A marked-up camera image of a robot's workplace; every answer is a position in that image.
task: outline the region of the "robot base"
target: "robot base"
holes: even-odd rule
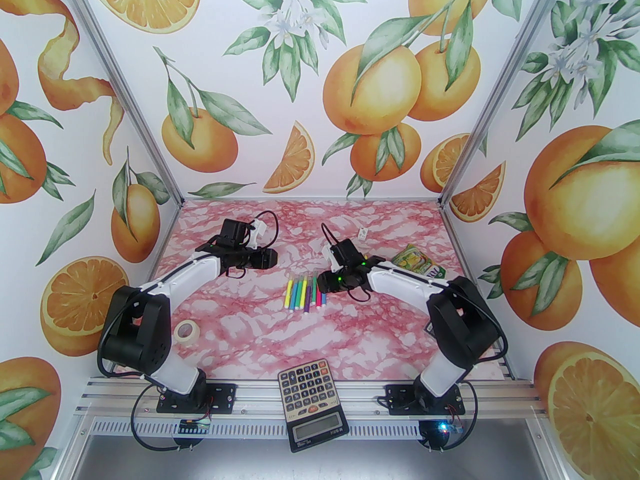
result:
[[[189,395],[167,390],[160,395],[156,412],[163,414],[231,414],[236,401],[237,384],[205,382],[204,403]]]
[[[387,384],[384,386],[384,397],[391,416],[450,416],[450,406],[455,414],[465,413],[457,384],[441,397],[434,397],[422,386],[418,377],[414,384]]]

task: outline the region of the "masking tape roll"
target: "masking tape roll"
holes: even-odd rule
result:
[[[200,337],[200,327],[193,320],[183,320],[175,326],[173,339],[180,345],[193,345]]]

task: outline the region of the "black mounting plate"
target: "black mounting plate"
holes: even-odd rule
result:
[[[416,400],[413,384],[387,384],[384,386],[384,397],[390,416],[449,416],[451,411],[448,406],[453,407],[455,414],[465,413],[465,405],[457,384],[454,384],[444,396],[434,398],[427,410]]]
[[[237,384],[228,382],[207,382],[205,400],[213,400],[210,406],[194,407],[182,395],[167,391],[160,395],[155,411],[162,414],[231,414],[236,401]]]

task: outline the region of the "calculator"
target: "calculator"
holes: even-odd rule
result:
[[[326,359],[281,371],[278,382],[293,453],[349,434]]]

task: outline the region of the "yellow marker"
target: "yellow marker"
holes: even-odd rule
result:
[[[286,283],[286,297],[284,297],[284,309],[289,307],[291,302],[291,287],[293,286],[293,279],[289,279]]]
[[[305,295],[307,295],[307,276],[302,279],[302,297],[300,298],[300,307],[305,306]]]

